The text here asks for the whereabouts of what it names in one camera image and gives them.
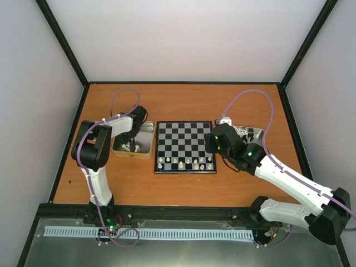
black metal frame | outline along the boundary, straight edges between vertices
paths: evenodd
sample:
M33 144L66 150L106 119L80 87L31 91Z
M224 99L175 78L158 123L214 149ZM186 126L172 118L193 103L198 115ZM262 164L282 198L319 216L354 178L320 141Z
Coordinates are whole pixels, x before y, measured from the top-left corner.
M280 99L283 105L283 109L286 115L286 120L289 126L289 130L293 139L294 147L296 150L296 155L299 160L300 168L304 176L313 179L312 172L310 170L308 161L306 159L305 151L303 148L303 144L301 142L298 129L293 117L293 113L288 101L288 97L285 92L285 88L291 80L293 74L297 70L301 61L303 60L305 54L308 49L312 45L315 40L317 34L322 28L323 24L327 20L334 6L336 5L338 0L326 0L325 5L320 11L317 19L315 20L312 28L310 29L307 37L305 38L301 48L296 54L293 62L291 63L287 73L285 74L283 80L281 82L130 82L130 81L93 81L88 82L83 73L78 61L73 54L73 51L70 48L63 32L61 31L48 3L46 0L36 0L39 8L41 9L44 17L46 18L49 26L53 30L58 42L63 48L64 53L66 54L68 60L70 61L74 71L77 73L78 78L84 86L84 91L75 115L75 119L71 128L70 135L68 137L68 141L66 143L65 150L63 152L63 156L60 162L60 166L58 168L58 172L55 178L55 182L53 184L53 188L50 194L50 198L47 204L40 204L38 211L36 213L36 217L33 221L31 230L29 232L27 242L23 248L20 260L17 266L24 266L29 249L31 247L31 243L34 237L34 233L36 232L36 228L38 225L38 221L41 218L83 218L86 214L88 205L71 205L71 204L52 204L54 199L62 171L70 150L71 143L74 138L75 130L77 124L79 122L79 118L84 106L84 102L88 91L90 89L91 84L201 84L201 85L270 85L276 84L278 88L278 92L280 95ZM248 220L244 220L244 216L240 216L240 214L244 214L247 212L246 207L157 207L157 206L118 206L120 209L120 214L123 215L124 223L127 224L135 224L136 222L140 222L143 219L156 219L156 220L213 220L213 221L227 221L232 225L236 226L244 226L249 229L256 229L256 226L250 223ZM233 215L237 215L235 220L232 219ZM343 244L341 240L337 243L337 249L343 263L344 267L349 267L350 263L348 261L346 252L344 250Z

open tin box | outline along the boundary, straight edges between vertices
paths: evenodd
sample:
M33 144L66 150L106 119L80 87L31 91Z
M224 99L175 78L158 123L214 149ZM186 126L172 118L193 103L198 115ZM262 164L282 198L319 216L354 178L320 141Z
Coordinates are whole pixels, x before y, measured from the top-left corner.
M135 143L130 147L122 147L116 139L112 144L112 150L118 157L130 157L133 159L150 159L155 149L156 124L153 121L146 121L141 125L140 132L135 137Z

white wall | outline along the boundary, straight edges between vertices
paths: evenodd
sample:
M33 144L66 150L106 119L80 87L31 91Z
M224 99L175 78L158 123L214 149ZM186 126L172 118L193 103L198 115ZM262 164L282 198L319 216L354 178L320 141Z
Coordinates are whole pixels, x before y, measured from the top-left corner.
M90 81L279 82L325 0L48 0Z
M82 86L35 1L0 8L0 266L47 202Z
M356 1L339 1L287 94L317 182L342 187L356 210ZM351 219L349 227L356 226ZM356 233L343 233L356 266Z

cable tie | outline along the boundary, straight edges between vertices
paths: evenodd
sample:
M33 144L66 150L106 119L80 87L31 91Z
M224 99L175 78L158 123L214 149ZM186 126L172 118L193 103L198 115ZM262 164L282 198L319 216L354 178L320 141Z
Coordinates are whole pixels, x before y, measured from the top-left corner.
M330 189L321 189L320 193L318 193L318 196L323 196L324 194L328 195L331 193Z

wooden tabletop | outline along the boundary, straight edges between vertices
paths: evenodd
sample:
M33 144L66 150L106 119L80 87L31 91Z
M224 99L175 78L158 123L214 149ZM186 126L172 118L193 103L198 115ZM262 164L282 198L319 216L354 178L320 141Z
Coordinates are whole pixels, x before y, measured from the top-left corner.
M275 85L91 85L80 122L109 117L112 96L127 86L139 90L140 105L149 112L148 120L155 122L213 121L238 93L260 89L271 97L275 111L266 145L283 163L300 172ZM128 111L136 99L135 93L123 92L115 101L114 112ZM253 92L238 99L227 115L234 125L266 128L270 107L262 94ZM296 203L274 185L246 172L236 173L223 164L220 156L216 158L217 174L154 174L154 156L149 160L125 159L111 152L106 168L107 180L115 203L121 205L240 207L250 206L259 195ZM87 204L89 197L86 179L69 155L54 203Z

